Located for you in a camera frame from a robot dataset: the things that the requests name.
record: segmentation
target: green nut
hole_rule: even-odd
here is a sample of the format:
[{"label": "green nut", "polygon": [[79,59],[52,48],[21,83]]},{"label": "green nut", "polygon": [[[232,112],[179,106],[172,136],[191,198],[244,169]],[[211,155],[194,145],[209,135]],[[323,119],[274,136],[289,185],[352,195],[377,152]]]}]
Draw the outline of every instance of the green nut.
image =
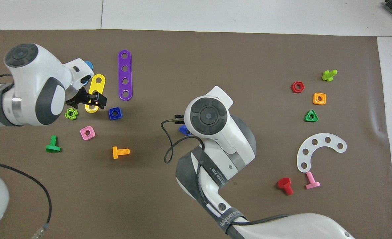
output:
[{"label": "green nut", "polygon": [[314,110],[310,110],[310,111],[308,111],[308,113],[305,115],[304,120],[305,120],[306,122],[317,122],[317,121],[318,121],[318,116],[317,116],[317,114],[315,113]]},{"label": "green nut", "polygon": [[78,111],[73,108],[69,108],[66,110],[66,113],[64,114],[64,117],[70,120],[76,120],[76,116],[79,115]]}]

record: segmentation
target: black strap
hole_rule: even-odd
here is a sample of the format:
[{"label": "black strap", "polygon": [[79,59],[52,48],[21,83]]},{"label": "black strap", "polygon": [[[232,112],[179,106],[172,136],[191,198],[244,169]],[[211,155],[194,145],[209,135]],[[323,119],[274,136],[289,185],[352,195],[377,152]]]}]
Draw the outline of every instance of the black strap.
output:
[{"label": "black strap", "polygon": [[237,219],[238,217],[244,217],[243,214],[235,209],[234,207],[229,208],[226,210],[219,218],[218,218],[218,226],[224,233],[227,233],[228,227],[231,223]]},{"label": "black strap", "polygon": [[5,92],[7,92],[12,86],[13,86],[13,84],[9,84],[9,83],[6,83],[6,84],[3,84],[0,86],[0,122],[6,126],[18,126],[18,125],[11,123],[7,119],[6,115],[4,114],[4,110],[3,110],[3,94]]},{"label": "black strap", "polygon": [[224,176],[212,159],[205,153],[205,151],[203,151],[200,147],[196,147],[192,150],[192,153],[199,161],[200,165],[202,165],[209,176],[211,176],[212,180],[214,180],[220,188],[228,183],[228,179]]}]

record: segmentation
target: orange square nut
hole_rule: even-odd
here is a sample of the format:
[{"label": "orange square nut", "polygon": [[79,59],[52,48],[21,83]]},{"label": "orange square nut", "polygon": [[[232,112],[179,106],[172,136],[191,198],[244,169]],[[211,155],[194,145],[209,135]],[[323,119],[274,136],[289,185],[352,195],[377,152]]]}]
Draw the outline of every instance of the orange square nut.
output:
[{"label": "orange square nut", "polygon": [[317,92],[314,94],[314,99],[312,102],[316,105],[325,105],[326,97],[327,97],[326,94]]}]

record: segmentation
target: white curved plastic piece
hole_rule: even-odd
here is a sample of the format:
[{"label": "white curved plastic piece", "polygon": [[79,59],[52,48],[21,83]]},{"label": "white curved plastic piece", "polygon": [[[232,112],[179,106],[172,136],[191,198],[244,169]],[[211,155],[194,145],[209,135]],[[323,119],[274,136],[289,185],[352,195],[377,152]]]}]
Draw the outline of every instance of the white curved plastic piece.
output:
[{"label": "white curved plastic piece", "polygon": [[346,151],[346,142],[343,139],[331,133],[318,133],[309,137],[302,143],[298,151],[296,163],[299,171],[306,173],[311,170],[311,156],[314,153],[314,151],[317,150],[317,148],[321,148],[321,147],[329,147],[334,149],[338,153],[343,153]]}]

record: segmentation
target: plastic toy piece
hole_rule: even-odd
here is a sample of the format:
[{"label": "plastic toy piece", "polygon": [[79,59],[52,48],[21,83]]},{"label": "plastic toy piece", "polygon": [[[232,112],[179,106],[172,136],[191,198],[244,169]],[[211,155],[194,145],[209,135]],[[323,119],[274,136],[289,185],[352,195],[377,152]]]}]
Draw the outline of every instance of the plastic toy piece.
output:
[{"label": "plastic toy piece", "polygon": [[298,150],[296,163],[299,171],[306,173],[311,170],[311,156],[317,148],[329,147],[338,153],[346,151],[346,142],[331,133],[317,133],[302,143]]},{"label": "plastic toy piece", "polygon": [[74,108],[69,108],[66,110],[66,113],[64,114],[64,117],[70,120],[76,120],[76,116],[79,115],[78,111]]},{"label": "plastic toy piece", "polygon": [[191,135],[190,131],[187,129],[187,126],[185,124],[183,124],[181,127],[179,127],[178,131],[183,133],[185,136]]},{"label": "plastic toy piece", "polygon": [[310,110],[310,111],[308,111],[308,113],[306,113],[304,120],[306,122],[317,122],[318,116],[314,110]]},{"label": "plastic toy piece", "polygon": [[323,76],[321,78],[323,80],[327,80],[327,82],[331,82],[336,74],[337,74],[337,70],[325,71],[323,72]]},{"label": "plastic toy piece", "polygon": [[119,98],[127,101],[132,98],[132,64],[131,53],[121,50],[118,54]]},{"label": "plastic toy piece", "polygon": [[50,145],[47,145],[47,146],[45,147],[45,151],[47,151],[47,152],[49,152],[49,153],[60,152],[60,150],[61,150],[62,148],[56,146],[56,141],[57,141],[57,136],[55,136],[55,135],[51,136]]},{"label": "plastic toy piece", "polygon": [[114,152],[114,159],[118,159],[118,156],[128,155],[130,153],[129,148],[118,149],[116,146],[112,147]]},{"label": "plastic toy piece", "polygon": [[312,102],[316,105],[325,105],[326,104],[327,95],[324,93],[316,92],[314,94],[314,98]]},{"label": "plastic toy piece", "polygon": [[[88,91],[88,93],[89,94],[94,94],[94,91],[97,91],[100,94],[103,94],[103,90],[105,89],[105,83],[106,83],[105,76],[103,76],[102,74],[96,74],[91,79],[90,90]],[[90,109],[89,105],[85,105],[85,110],[88,113],[96,113],[97,110],[99,110],[99,107],[98,106],[94,106],[93,109]]]},{"label": "plastic toy piece", "polygon": [[80,131],[83,140],[89,140],[96,136],[96,132],[94,132],[94,129],[91,126],[87,126]]},{"label": "plastic toy piece", "polygon": [[305,89],[305,86],[302,81],[295,81],[291,88],[293,93],[301,93]]},{"label": "plastic toy piece", "polygon": [[306,176],[308,177],[308,180],[309,180],[309,184],[307,184],[305,186],[306,189],[312,189],[312,188],[320,186],[320,183],[315,181],[314,177],[312,176],[311,171],[306,172]]},{"label": "plastic toy piece", "polygon": [[109,118],[111,120],[118,120],[122,118],[122,111],[119,107],[109,109]]},{"label": "plastic toy piece", "polygon": [[290,178],[282,178],[278,182],[278,187],[281,189],[284,189],[287,195],[292,195],[293,194],[293,189],[290,185],[292,185],[292,182],[290,181]]},{"label": "plastic toy piece", "polygon": [[91,70],[93,69],[93,64],[91,62],[86,60],[85,63],[91,68]]},{"label": "plastic toy piece", "polygon": [[91,62],[89,62],[87,60],[84,62],[91,68],[91,70],[93,69],[93,64]]}]

